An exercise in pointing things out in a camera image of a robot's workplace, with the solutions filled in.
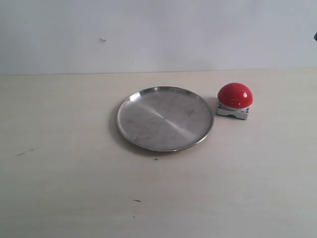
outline table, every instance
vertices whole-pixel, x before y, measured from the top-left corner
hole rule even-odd
[[[315,238],[317,68],[0,77],[1,238]],[[139,149],[118,106],[182,87],[215,112],[248,85],[247,120],[215,116],[189,149]]]

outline white wall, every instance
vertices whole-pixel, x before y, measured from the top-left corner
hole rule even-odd
[[[316,11],[316,0],[1,0],[0,74],[317,66]]]

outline metal plate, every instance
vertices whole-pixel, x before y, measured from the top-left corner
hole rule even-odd
[[[201,142],[213,125],[213,113],[199,95],[176,87],[153,87],[126,99],[117,125],[130,142],[170,152]]]

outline red button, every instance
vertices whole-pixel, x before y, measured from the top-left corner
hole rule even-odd
[[[246,108],[253,102],[250,89],[242,83],[229,83],[218,92],[219,101],[231,108]]]

